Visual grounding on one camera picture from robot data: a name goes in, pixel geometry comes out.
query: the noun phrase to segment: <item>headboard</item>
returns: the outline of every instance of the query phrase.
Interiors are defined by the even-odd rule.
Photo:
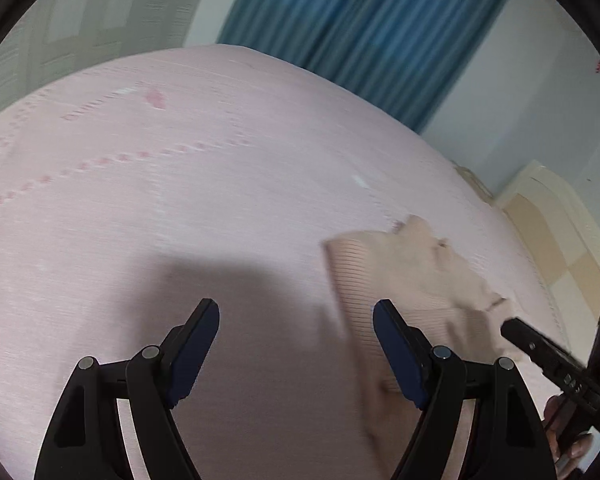
[[[586,363],[600,316],[600,228],[573,188],[536,160],[494,204],[516,227],[562,315],[571,352]]]

